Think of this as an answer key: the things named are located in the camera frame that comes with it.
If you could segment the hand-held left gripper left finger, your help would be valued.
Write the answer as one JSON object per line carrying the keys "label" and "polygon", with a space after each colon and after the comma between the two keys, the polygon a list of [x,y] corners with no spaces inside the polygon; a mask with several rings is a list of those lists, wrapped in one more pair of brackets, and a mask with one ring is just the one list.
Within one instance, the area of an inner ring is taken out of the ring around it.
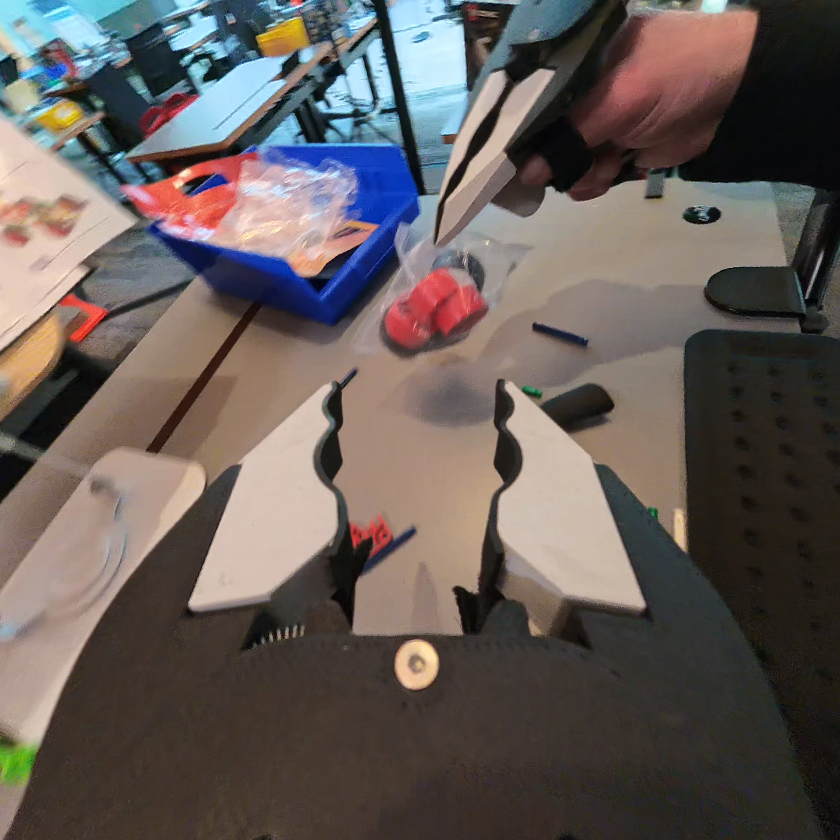
{"label": "hand-held left gripper left finger", "polygon": [[262,606],[274,618],[303,618],[339,589],[334,567],[353,559],[347,504],[333,483],[342,423],[342,388],[329,382],[238,462],[192,613]]}

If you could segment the white tray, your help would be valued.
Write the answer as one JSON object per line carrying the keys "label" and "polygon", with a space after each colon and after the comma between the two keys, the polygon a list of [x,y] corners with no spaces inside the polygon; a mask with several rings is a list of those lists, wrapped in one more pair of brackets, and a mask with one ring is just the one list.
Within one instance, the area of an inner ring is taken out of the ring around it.
{"label": "white tray", "polygon": [[2,588],[2,736],[42,742],[96,625],[206,485],[196,462],[130,448],[92,467]]}

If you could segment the black metal post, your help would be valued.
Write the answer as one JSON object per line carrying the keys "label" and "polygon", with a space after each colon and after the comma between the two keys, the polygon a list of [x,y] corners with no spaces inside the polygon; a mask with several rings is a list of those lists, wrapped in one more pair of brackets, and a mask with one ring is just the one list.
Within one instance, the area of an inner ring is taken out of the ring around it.
{"label": "black metal post", "polygon": [[406,95],[403,85],[403,78],[398,59],[392,21],[389,14],[389,7],[386,1],[373,1],[377,25],[380,30],[385,63],[392,84],[394,107],[402,135],[402,147],[412,174],[418,195],[427,194],[424,174],[417,149],[417,142],[413,130],[413,122],[408,109]]}

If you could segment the printed instruction sheets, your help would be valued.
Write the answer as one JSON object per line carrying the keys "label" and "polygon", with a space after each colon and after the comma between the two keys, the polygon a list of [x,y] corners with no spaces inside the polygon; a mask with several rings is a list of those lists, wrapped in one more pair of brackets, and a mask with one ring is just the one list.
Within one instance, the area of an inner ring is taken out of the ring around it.
{"label": "printed instruction sheets", "polygon": [[1,349],[81,280],[135,217],[13,122],[1,120]]}

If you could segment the person's right hand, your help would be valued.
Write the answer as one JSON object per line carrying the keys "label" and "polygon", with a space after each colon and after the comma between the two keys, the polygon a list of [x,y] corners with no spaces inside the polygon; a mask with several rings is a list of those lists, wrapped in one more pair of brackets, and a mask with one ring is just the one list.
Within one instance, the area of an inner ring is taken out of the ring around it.
{"label": "person's right hand", "polygon": [[600,79],[572,111],[593,163],[569,197],[583,202],[605,194],[629,158],[653,170],[702,154],[739,89],[758,22],[752,9],[633,17]]}

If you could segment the person's right forearm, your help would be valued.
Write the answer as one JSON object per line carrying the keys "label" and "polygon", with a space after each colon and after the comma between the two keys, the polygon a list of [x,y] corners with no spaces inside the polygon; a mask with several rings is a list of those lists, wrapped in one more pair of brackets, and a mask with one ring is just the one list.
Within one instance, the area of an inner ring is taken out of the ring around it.
{"label": "person's right forearm", "polygon": [[738,91],[692,182],[839,187],[839,2],[752,2],[758,26]]}

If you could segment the lime green toy piece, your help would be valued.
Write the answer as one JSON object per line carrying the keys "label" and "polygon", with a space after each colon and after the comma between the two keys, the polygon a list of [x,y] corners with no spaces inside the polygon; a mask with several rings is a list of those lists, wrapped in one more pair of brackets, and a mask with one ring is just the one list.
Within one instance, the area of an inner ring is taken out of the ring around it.
{"label": "lime green toy piece", "polygon": [[39,746],[1,742],[1,785],[25,787],[31,777]]}

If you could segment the yellow storage bin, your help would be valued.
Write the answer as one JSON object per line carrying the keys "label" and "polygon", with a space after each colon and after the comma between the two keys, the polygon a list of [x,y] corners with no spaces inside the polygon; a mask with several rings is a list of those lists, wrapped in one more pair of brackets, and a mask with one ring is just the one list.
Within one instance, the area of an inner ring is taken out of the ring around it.
{"label": "yellow storage bin", "polygon": [[290,56],[311,45],[306,25],[298,15],[283,20],[257,35],[257,46],[262,57]]}

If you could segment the black perforated foam strip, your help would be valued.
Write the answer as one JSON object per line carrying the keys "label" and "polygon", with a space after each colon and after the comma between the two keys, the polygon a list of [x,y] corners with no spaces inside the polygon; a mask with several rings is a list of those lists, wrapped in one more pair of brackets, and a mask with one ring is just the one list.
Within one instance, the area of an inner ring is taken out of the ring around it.
{"label": "black perforated foam strip", "polygon": [[750,642],[838,838],[838,340],[701,331],[684,388],[689,554]]}

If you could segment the blue plastic bin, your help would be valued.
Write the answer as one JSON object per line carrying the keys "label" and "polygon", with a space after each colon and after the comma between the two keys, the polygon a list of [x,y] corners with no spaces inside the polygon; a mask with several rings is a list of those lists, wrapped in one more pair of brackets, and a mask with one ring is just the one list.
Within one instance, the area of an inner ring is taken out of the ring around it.
{"label": "blue plastic bin", "polygon": [[271,163],[282,155],[307,165],[335,161],[358,179],[351,213],[377,229],[321,287],[300,277],[281,259],[171,236],[157,223],[148,232],[215,291],[333,325],[396,261],[400,224],[419,215],[417,186],[403,148],[381,143],[308,143],[259,147]]}

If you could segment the plastic bag of red wheels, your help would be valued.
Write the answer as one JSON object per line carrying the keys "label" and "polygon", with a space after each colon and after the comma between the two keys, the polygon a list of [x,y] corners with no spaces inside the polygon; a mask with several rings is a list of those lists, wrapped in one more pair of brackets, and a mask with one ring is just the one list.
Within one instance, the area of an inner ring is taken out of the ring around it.
{"label": "plastic bag of red wheels", "polygon": [[436,245],[419,224],[396,230],[398,267],[381,299],[363,316],[353,349],[408,359],[465,340],[497,308],[515,269],[532,250],[481,233]]}

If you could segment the black printed toy box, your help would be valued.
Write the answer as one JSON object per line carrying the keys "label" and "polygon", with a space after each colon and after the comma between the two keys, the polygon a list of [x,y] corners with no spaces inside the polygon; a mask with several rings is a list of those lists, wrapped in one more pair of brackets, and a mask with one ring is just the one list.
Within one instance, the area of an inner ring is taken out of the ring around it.
{"label": "black printed toy box", "polygon": [[472,91],[519,1],[460,2],[465,42],[466,89]]}

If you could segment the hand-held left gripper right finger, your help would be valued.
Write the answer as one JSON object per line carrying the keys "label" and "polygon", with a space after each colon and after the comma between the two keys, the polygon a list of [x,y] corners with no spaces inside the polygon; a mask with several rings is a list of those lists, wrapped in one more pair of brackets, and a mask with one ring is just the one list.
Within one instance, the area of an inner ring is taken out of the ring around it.
{"label": "hand-held left gripper right finger", "polygon": [[494,466],[480,589],[559,636],[577,611],[643,617],[648,605],[592,457],[512,382],[496,387]]}

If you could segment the clear plastic bag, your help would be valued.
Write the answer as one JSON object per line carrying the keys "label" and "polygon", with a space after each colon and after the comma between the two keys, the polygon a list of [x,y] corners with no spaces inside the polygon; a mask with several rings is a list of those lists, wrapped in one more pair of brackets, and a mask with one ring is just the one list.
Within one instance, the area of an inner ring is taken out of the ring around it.
{"label": "clear plastic bag", "polygon": [[243,163],[234,204],[216,229],[226,247],[268,256],[320,249],[350,219],[358,192],[355,169],[264,154]]}

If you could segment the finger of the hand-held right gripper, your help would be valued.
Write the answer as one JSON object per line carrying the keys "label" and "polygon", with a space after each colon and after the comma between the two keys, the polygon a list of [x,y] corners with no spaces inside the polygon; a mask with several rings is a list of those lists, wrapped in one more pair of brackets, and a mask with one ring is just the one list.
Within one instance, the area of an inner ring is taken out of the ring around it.
{"label": "finger of the hand-held right gripper", "polygon": [[463,205],[473,201],[476,187],[487,180],[485,169],[499,155],[499,141],[493,140],[501,108],[509,94],[506,70],[493,70],[476,85],[460,125],[439,195],[441,214],[463,214]]}
{"label": "finger of the hand-held right gripper", "polygon": [[499,141],[499,155],[495,164],[485,169],[487,179],[484,185],[479,186],[477,182],[473,182],[476,193],[473,201],[462,206],[464,213],[440,213],[439,193],[434,222],[436,246],[448,245],[512,180],[518,167],[511,160],[511,150],[552,101],[559,89],[558,84],[557,70],[548,67],[538,68],[518,81],[509,75],[509,94],[501,108],[497,128],[493,134],[493,140]]}

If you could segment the black foam cylinder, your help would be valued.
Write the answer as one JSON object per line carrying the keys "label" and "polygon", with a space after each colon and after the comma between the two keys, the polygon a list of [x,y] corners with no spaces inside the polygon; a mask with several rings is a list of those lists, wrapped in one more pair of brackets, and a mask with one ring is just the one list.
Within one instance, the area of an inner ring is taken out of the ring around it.
{"label": "black foam cylinder", "polygon": [[615,408],[605,388],[594,383],[579,385],[541,404],[543,413],[566,432],[603,422]]}

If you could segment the blue plastic rod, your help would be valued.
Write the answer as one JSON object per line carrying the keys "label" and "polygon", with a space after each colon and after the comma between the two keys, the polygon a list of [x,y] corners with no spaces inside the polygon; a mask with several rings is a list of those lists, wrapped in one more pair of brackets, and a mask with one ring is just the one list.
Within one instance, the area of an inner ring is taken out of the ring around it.
{"label": "blue plastic rod", "polygon": [[545,323],[533,322],[532,331],[550,337],[554,340],[561,341],[563,343],[572,344],[577,347],[587,348],[589,346],[589,340],[587,338],[579,334],[565,331]]}
{"label": "blue plastic rod", "polygon": [[407,528],[405,531],[401,532],[397,536],[393,537],[390,542],[388,542],[384,547],[375,551],[365,562],[362,575],[368,574],[373,569],[388,559],[390,556],[394,554],[395,551],[399,550],[402,546],[406,543],[411,541],[417,534],[416,527],[412,526]]}

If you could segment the round wooden stool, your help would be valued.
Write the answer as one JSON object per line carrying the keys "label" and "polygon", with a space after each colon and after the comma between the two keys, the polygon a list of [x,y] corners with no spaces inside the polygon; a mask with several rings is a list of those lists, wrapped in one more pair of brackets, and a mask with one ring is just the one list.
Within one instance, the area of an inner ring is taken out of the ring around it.
{"label": "round wooden stool", "polygon": [[46,314],[1,352],[1,420],[17,410],[54,371],[66,347],[65,327]]}

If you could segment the white background table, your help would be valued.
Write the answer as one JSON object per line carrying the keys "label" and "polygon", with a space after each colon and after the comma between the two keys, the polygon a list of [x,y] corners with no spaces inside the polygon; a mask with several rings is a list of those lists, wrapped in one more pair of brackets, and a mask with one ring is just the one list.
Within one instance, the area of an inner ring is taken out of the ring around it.
{"label": "white background table", "polygon": [[127,159],[182,166],[237,154],[263,143],[300,109],[308,139],[323,142],[322,121],[314,111],[317,91],[361,58],[379,34],[373,18],[341,45],[304,49],[297,63],[273,57],[241,64],[135,146]]}

